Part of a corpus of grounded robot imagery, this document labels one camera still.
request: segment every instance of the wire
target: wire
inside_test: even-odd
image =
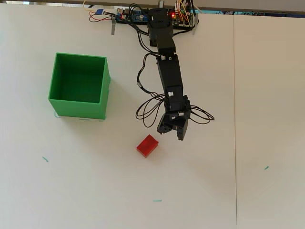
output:
[[[159,57],[158,55],[153,54],[153,53],[147,53],[147,54],[144,56],[144,58],[143,58],[143,66],[142,66],[142,68],[141,68],[141,69],[139,70],[139,72],[138,72],[137,84],[138,84],[138,86],[141,88],[141,90],[144,91],[145,93],[156,96],[156,95],[158,95],[156,92],[150,92],[150,91],[146,90],[146,89],[143,87],[143,85],[141,84],[141,82],[140,82],[140,76],[141,76],[141,73],[143,72],[143,70],[144,70],[144,68],[145,68],[146,59],[147,59],[147,57],[148,57],[149,55],[154,56],[154,57]]]
[[[199,9],[197,6],[194,5],[194,7],[200,12],[200,13],[204,13],[201,9]]]
[[[202,117],[201,115],[197,114],[196,112],[194,112],[193,110],[196,110],[196,111],[200,111],[201,113],[203,113],[206,117]],[[215,118],[213,115],[211,115],[210,113],[208,113],[207,111],[203,110],[202,108],[198,107],[198,106],[195,106],[195,105],[191,105],[191,113],[197,117],[200,117],[201,119],[203,120],[206,120],[207,122],[204,122],[204,123],[200,123],[198,121],[195,121],[194,119],[192,119],[190,117],[190,119],[195,122],[195,123],[198,123],[198,124],[208,124],[210,121],[214,121]]]
[[[189,16],[188,16],[187,13],[186,13],[186,9],[185,9],[185,7],[184,7],[184,4],[183,4],[182,0],[179,0],[179,4],[181,4],[182,7],[183,7],[183,9],[184,9],[184,12],[185,12],[185,15],[186,15],[186,20],[187,20],[187,22],[190,22],[190,21],[189,21]]]
[[[160,100],[159,102],[157,102],[157,104],[156,104],[152,109],[150,109],[148,112],[145,112],[145,110],[146,110],[148,104],[149,104],[152,100],[154,100],[154,99],[162,98],[162,96],[164,96],[164,94],[159,94],[159,95],[156,95],[156,96],[152,97],[151,99],[148,99],[148,100],[145,101],[145,102],[138,108],[138,110],[136,111],[136,114],[135,114],[136,118],[137,118],[138,120],[142,120],[145,127],[150,128],[150,127],[153,126],[153,124],[155,123],[155,121],[156,121],[156,119],[157,119],[157,116],[158,116],[158,113],[159,113],[160,106],[161,106],[161,104],[164,102],[164,99],[162,99],[162,100]],[[142,107],[144,107],[144,109],[143,109],[143,114],[139,114],[139,112],[140,112],[140,110],[142,109]],[[157,110],[157,111],[156,111],[156,115],[155,115],[155,117],[154,117],[153,122],[152,122],[150,125],[147,125],[147,124],[145,123],[145,119],[148,118],[149,116],[151,116],[151,115],[154,113],[155,110]]]
[[[102,19],[97,19],[95,17],[93,17],[94,15],[96,15],[95,13],[92,13],[92,11],[89,12],[90,14],[90,17],[89,17],[89,21],[90,22],[99,22],[99,21],[106,21],[106,20],[111,20],[111,17],[105,17],[105,18],[102,18]]]
[[[128,21],[128,20],[126,20],[126,19],[124,19],[124,18],[122,18],[122,17],[120,17],[120,16],[118,16],[118,15],[116,15],[116,14],[114,14],[114,13],[110,13],[110,12],[104,11],[104,14],[105,14],[105,15],[108,15],[108,16],[112,16],[112,17],[114,17],[114,18],[117,19],[117,20],[121,20],[123,23],[130,25],[131,27],[133,27],[136,31],[140,32],[141,34],[148,36],[148,32],[145,32],[145,31],[141,30],[141,29],[140,29],[136,24],[134,24],[132,21]]]

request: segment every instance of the blue component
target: blue component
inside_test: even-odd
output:
[[[104,13],[104,9],[98,9],[95,14],[96,15],[102,15]]]

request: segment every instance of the small green mark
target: small green mark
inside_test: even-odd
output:
[[[49,162],[44,156],[42,157],[43,159],[45,159],[46,160],[46,162]]]

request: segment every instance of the robotic arm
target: robotic arm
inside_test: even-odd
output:
[[[165,94],[165,114],[159,122],[157,131],[164,134],[176,130],[178,139],[183,140],[191,115],[191,105],[188,97],[183,95],[172,24],[165,8],[151,9],[148,16],[150,45],[158,48],[160,56],[157,57],[157,64]]]

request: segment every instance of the teal mark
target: teal mark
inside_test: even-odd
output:
[[[46,162],[49,162],[44,156],[42,157],[43,159],[45,159],[46,160]]]
[[[61,118],[60,116],[57,115],[56,111],[54,111],[54,116],[55,116],[56,118]]]

